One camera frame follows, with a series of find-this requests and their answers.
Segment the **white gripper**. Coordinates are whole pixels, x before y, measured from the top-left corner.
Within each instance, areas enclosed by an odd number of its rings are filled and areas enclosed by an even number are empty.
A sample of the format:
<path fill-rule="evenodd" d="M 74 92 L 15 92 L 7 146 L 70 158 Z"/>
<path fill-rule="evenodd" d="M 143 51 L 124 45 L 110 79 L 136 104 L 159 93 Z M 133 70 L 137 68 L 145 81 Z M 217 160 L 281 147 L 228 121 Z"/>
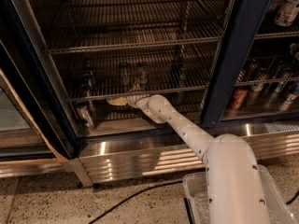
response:
<path fill-rule="evenodd" d="M 141 91 L 140 87 L 140 82 L 139 79 L 137 78 L 133 84 L 133 87 L 131 88 L 132 92 L 138 92 Z M 107 98 L 107 102 L 110 105 L 114 106 L 123 106 L 123 105 L 129 105 L 131 107 L 137 108 L 137 102 L 149 98 L 150 96 L 148 94 L 130 94 L 127 99 L 125 97 L 112 97 L 112 98 Z"/>

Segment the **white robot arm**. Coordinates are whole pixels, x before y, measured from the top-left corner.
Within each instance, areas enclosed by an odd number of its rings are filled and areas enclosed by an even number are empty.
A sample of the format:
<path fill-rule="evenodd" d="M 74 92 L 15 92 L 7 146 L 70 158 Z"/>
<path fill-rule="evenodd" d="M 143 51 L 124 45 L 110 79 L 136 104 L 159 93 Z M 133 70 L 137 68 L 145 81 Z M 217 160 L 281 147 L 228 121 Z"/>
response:
<path fill-rule="evenodd" d="M 211 136 L 164 96 L 146 94 L 139 84 L 107 102 L 129 105 L 158 124 L 169 124 L 205 165 L 210 224 L 271 224 L 258 164 L 243 138 L 229 133 Z"/>

